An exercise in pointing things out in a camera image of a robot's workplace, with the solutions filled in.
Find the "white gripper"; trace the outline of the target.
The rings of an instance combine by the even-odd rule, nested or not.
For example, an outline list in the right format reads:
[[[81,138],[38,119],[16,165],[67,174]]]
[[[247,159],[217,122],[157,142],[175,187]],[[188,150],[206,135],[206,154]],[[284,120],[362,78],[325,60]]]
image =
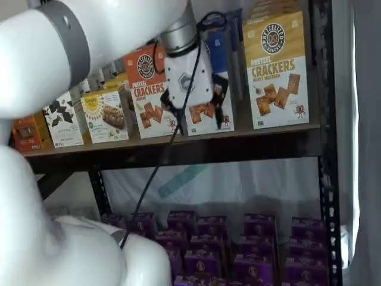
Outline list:
[[[214,129],[224,123],[223,103],[229,90],[229,81],[212,75],[211,61],[204,43],[180,57],[165,57],[165,77],[168,91],[160,96],[162,107],[175,118],[174,128],[185,135],[186,122],[182,107],[210,102],[214,110]]]

